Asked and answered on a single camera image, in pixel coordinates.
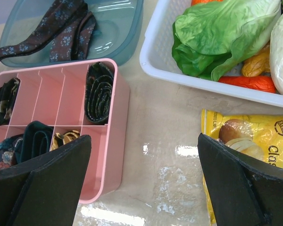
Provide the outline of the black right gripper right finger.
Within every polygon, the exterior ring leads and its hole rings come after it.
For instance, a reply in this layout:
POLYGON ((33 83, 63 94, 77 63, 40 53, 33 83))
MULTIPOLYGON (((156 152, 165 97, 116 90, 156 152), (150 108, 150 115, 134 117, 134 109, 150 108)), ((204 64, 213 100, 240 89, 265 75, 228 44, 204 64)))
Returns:
POLYGON ((200 134, 198 152, 219 226, 283 226, 283 169, 200 134))

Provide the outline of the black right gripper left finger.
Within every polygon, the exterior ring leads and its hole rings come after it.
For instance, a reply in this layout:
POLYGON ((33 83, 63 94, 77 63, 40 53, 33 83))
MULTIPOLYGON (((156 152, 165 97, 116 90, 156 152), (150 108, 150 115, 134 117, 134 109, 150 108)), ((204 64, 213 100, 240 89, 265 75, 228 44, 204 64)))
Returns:
POLYGON ((71 226, 91 150, 83 135, 0 170, 0 226, 71 226))

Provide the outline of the maroon blue-flowered tie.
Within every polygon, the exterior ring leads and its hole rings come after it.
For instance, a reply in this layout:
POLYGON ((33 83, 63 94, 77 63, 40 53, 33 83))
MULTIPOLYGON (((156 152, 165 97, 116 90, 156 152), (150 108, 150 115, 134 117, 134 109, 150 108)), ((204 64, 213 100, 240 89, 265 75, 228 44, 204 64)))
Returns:
POLYGON ((56 0, 22 42, 0 48, 0 61, 34 54, 51 44, 49 61, 85 60, 96 18, 83 0, 56 0))

